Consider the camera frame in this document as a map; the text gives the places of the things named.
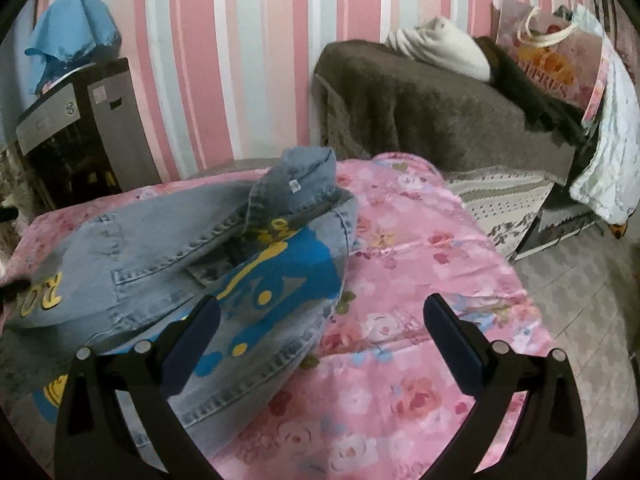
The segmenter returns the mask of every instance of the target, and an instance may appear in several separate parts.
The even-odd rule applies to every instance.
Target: pink floral fabric
[[[145,188],[41,216],[11,262],[28,273],[82,221],[114,206],[257,171]],[[387,153],[338,164],[360,209],[344,293],[322,339],[286,386],[211,463],[226,480],[414,480],[452,439],[474,400],[458,389],[422,322],[439,292],[489,340],[552,347],[516,273],[425,160]],[[524,397],[514,396],[481,463],[495,463]]]

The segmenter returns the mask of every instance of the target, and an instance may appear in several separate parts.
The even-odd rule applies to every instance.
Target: brown blanket
[[[409,152],[445,173],[506,166],[566,183],[574,148],[557,133],[528,132],[523,111],[482,82],[360,40],[327,45],[316,74],[343,99],[353,139],[371,155]]]

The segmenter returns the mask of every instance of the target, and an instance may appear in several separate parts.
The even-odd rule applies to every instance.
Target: metal screw
[[[504,341],[500,341],[499,339],[498,341],[494,341],[493,343],[491,343],[491,348],[494,349],[495,353],[501,355],[507,354],[510,350],[509,345]]]
[[[76,357],[81,361],[88,359],[90,355],[91,355],[91,349],[87,348],[86,346],[83,346],[81,349],[79,349],[76,352]]]
[[[551,352],[551,355],[554,357],[556,361],[562,362],[566,359],[566,354],[564,353],[564,350],[559,348],[554,348],[554,350]]]
[[[151,343],[146,339],[144,341],[138,341],[133,349],[139,354],[146,354],[151,350]]]

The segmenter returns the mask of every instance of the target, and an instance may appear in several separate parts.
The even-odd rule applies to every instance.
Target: bag handle
[[[540,8],[533,7],[533,9],[531,9],[531,12],[527,16],[527,19],[522,20],[520,22],[520,25],[518,26],[518,31],[517,31],[517,37],[520,43],[523,43],[529,46],[536,46],[539,48],[552,46],[568,38],[571,34],[574,33],[575,29],[578,28],[578,25],[576,25],[575,23],[572,23],[567,28],[564,28],[563,30],[560,30],[558,32],[553,32],[552,34],[543,34],[541,36],[534,36],[531,33],[529,24],[531,23],[531,20],[533,18],[536,18],[539,15],[540,15]]]

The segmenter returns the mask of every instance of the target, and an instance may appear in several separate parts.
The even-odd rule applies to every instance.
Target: black cloth
[[[558,131],[572,146],[586,142],[580,108],[545,94],[535,86],[517,63],[490,38],[476,38],[491,66],[492,85],[524,112],[526,128],[532,133]]]

